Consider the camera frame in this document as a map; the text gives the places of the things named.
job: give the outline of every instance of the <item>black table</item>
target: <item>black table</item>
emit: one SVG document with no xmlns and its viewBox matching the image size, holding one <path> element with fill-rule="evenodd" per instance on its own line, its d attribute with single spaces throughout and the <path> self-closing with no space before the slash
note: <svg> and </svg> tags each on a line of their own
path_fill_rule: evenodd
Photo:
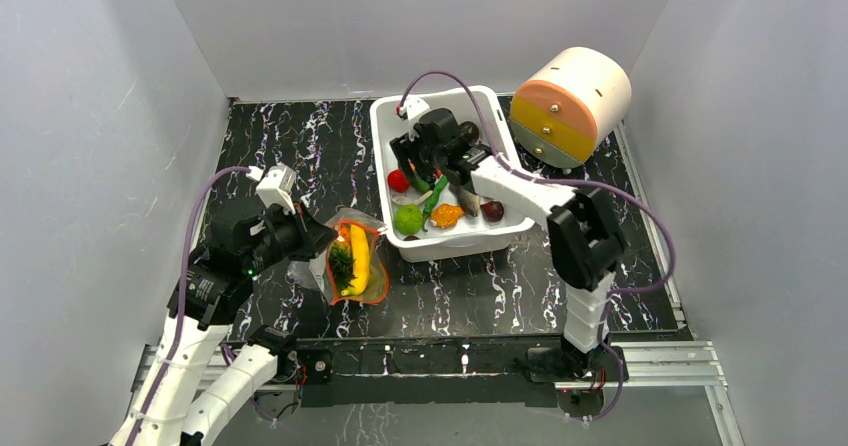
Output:
<svg viewBox="0 0 848 446">
<path fill-rule="evenodd" d="M 380 218 L 380 199 L 371 148 L 372 101 L 237 104 L 232 108 L 219 168 L 267 167 L 285 163 L 298 174 L 297 193 L 317 220 L 339 205 Z M 501 98 L 505 113 L 509 97 Z M 561 170 L 540 164 L 520 146 L 522 164 L 546 176 Z M 632 193 L 630 177 L 614 135 L 584 168 L 567 177 L 614 184 Z M 226 198 L 254 193 L 244 176 L 222 180 L 210 196 L 206 221 Z M 645 224 L 635 208 L 615 200 L 629 247 L 616 286 L 645 286 L 659 270 Z M 261 324 L 298 337 L 427 337 L 559 332 L 564 324 L 565 288 L 549 258 L 547 237 L 538 227 L 508 249 L 429 263 L 404 262 L 382 241 L 379 251 L 391 277 L 388 296 L 377 305 L 344 301 L 330 307 L 323 296 L 299 287 L 286 265 L 263 272 L 244 304 L 231 339 L 244 339 Z M 614 300 L 613 331 L 674 331 L 677 323 L 664 292 Z"/>
</svg>

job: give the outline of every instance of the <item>white cylinder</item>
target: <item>white cylinder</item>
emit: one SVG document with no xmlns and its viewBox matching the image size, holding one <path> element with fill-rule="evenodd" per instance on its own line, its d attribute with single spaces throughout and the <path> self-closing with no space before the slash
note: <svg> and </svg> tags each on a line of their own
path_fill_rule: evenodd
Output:
<svg viewBox="0 0 848 446">
<path fill-rule="evenodd" d="M 621 121 L 630 97 L 630 80 L 615 61 L 589 48 L 569 48 L 518 88 L 510 122 L 531 154 L 573 168 Z"/>
</svg>

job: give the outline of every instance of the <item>white plastic tray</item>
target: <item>white plastic tray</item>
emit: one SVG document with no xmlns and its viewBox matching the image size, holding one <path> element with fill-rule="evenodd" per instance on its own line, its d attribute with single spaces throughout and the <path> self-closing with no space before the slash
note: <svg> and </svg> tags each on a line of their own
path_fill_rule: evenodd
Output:
<svg viewBox="0 0 848 446">
<path fill-rule="evenodd" d="M 480 103 L 487 121 L 496 127 L 500 135 L 499 148 L 510 160 L 518 163 L 518 152 L 511 140 L 497 95 L 485 86 L 472 86 L 470 89 Z M 417 96 L 426 101 L 431 109 L 450 109 L 460 123 L 463 121 L 472 121 L 478 125 L 480 123 L 468 95 L 462 88 Z M 511 208 L 506 208 L 503 219 L 494 224 L 487 223 L 482 214 L 477 218 L 464 215 L 453 228 L 443 230 L 428 224 L 428 232 L 421 231 L 416 234 L 419 240 L 404 241 L 406 235 L 394 229 L 392 219 L 397 206 L 389 198 L 391 190 L 386 183 L 388 173 L 397 169 L 397 160 L 389 147 L 389 141 L 406 133 L 409 128 L 408 122 L 398 118 L 395 113 L 400 98 L 400 96 L 381 98 L 371 105 L 371 136 L 374 140 L 374 162 L 377 166 L 380 206 L 383 211 L 383 221 L 388 225 L 386 237 L 398 248 L 403 259 L 414 263 L 497 251 L 509 246 L 516 235 L 533 226 L 530 218 Z M 480 134 L 485 142 L 482 128 Z M 412 188 L 407 194 L 410 198 L 416 195 Z M 456 197 L 447 188 L 439 198 L 439 204 L 442 203 L 458 204 Z"/>
</svg>

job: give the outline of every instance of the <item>plastic bag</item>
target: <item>plastic bag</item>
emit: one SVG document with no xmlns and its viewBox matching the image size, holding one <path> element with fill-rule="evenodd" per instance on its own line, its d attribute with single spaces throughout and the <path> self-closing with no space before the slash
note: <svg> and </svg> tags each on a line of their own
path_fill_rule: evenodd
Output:
<svg viewBox="0 0 848 446">
<path fill-rule="evenodd" d="M 308 263 L 292 261 L 288 271 L 291 278 L 304 288 L 321 291 L 330 305 L 343 299 L 366 304 L 382 301 L 389 292 L 389 275 L 377 254 L 377 239 L 385 233 L 385 223 L 361 211 L 342 208 L 324 224 L 339 231 L 339 239 L 333 241 L 326 251 Z M 353 227 L 360 228 L 364 233 L 364 243 L 357 241 L 356 245 L 351 244 L 351 228 Z M 341 292 L 350 285 L 350 282 L 338 284 L 337 279 L 344 281 L 352 277 L 352 272 L 345 270 L 343 266 L 350 261 L 356 261 L 354 251 L 360 251 L 361 255 L 363 248 L 368 255 L 368 278 L 365 290 L 359 294 L 342 296 Z M 334 274 L 330 266 L 331 262 L 341 271 L 336 271 Z"/>
</svg>

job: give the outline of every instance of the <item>green pepper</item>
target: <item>green pepper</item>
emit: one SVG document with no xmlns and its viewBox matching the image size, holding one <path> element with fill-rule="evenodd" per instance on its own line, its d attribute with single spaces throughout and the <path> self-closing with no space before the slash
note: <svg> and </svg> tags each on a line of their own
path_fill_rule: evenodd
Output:
<svg viewBox="0 0 848 446">
<path fill-rule="evenodd" d="M 439 204 L 439 196 L 442 195 L 442 191 L 444 191 L 447 186 L 448 178 L 443 174 L 436 183 L 436 186 L 433 188 L 433 194 L 424 203 L 424 224 L 421 226 L 422 231 L 427 231 L 427 220 L 430 219 L 430 213 L 432 213 L 436 205 Z"/>
<path fill-rule="evenodd" d="M 427 184 L 427 181 L 424 181 L 423 179 L 421 179 L 421 177 L 418 176 L 417 174 L 413 178 L 412 187 L 415 188 L 415 190 L 418 191 L 421 194 L 424 194 L 427 191 L 430 191 L 430 185 Z"/>
</svg>

